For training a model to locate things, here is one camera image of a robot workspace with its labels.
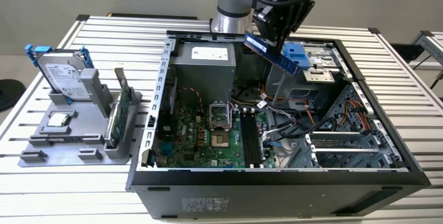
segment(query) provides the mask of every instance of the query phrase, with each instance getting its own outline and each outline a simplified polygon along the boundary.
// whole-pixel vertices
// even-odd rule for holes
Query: blue latch
[[[48,53],[52,50],[51,46],[36,46],[33,49],[35,53]]]
[[[288,57],[300,68],[309,68],[309,58],[304,52],[301,44],[284,44],[283,49],[284,56]]]

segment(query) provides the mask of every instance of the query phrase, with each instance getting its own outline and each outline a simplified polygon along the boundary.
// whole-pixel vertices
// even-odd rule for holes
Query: black base
[[[17,80],[0,80],[0,111],[15,106],[27,88]]]
[[[391,44],[391,46],[407,63],[413,61],[424,51],[424,48],[416,44]]]

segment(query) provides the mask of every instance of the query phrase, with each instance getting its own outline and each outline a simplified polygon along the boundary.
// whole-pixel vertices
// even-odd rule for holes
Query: circuit board
[[[260,132],[263,128],[265,129],[265,123],[264,113],[257,114],[257,142],[260,141]],[[211,131],[209,116],[199,116],[196,110],[183,107],[179,110],[177,132],[169,138],[168,141],[160,142],[159,167],[245,167],[239,111],[232,113],[229,132],[224,130]],[[263,165],[264,167],[275,167],[272,153]]]
[[[121,90],[119,95],[119,103],[116,105],[115,113],[112,116],[112,126],[111,126],[111,142],[112,147],[120,142],[124,136],[125,123],[128,118],[128,109],[131,105],[131,88],[127,81],[123,80]]]

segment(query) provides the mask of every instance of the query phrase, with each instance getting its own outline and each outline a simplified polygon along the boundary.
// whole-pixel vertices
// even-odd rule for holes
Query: metal frame
[[[143,103],[139,109],[137,127],[133,138],[140,141],[141,126],[149,112],[149,100],[159,68],[165,31],[208,31],[207,21],[89,17],[76,36],[69,33],[73,47],[85,45],[91,58],[100,70],[100,79],[108,85],[117,80],[109,76],[115,66],[123,66],[125,75],[135,89],[143,91]],[[413,82],[411,76],[397,65],[399,57],[391,55],[384,42],[363,28],[327,26],[301,26],[293,37],[340,39],[349,55],[361,70],[367,84],[389,120],[396,127],[405,144],[415,155],[420,167],[431,180],[432,186],[409,197],[399,200],[364,217],[333,217],[311,219],[309,222],[336,223],[361,222],[405,224],[443,222],[443,118],[440,107],[423,93],[425,85]],[[409,83],[411,86],[393,82]],[[16,104],[12,113],[0,125],[0,206],[1,216],[15,216],[16,222],[149,222],[151,216],[136,195],[124,192],[129,164],[112,166],[65,166],[48,168],[20,168],[15,157],[24,145],[20,138],[33,133],[32,123],[41,118],[45,110],[48,85],[37,75],[28,90]],[[51,181],[51,187],[37,182]],[[305,223],[307,219],[268,218],[211,220],[213,223],[239,222]]]

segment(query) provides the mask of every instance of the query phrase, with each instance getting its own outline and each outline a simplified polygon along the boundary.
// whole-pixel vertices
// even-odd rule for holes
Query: gray plastic holder
[[[140,92],[131,88],[124,134],[115,147],[108,147],[109,116],[117,105],[119,92],[109,92],[100,84],[96,69],[84,69],[80,79],[91,96],[91,101],[73,101],[63,94],[51,93],[52,103],[45,112],[29,145],[20,154],[19,166],[67,166],[125,164],[129,160],[132,131],[141,100]],[[68,120],[63,126],[48,126],[53,114],[64,114]]]

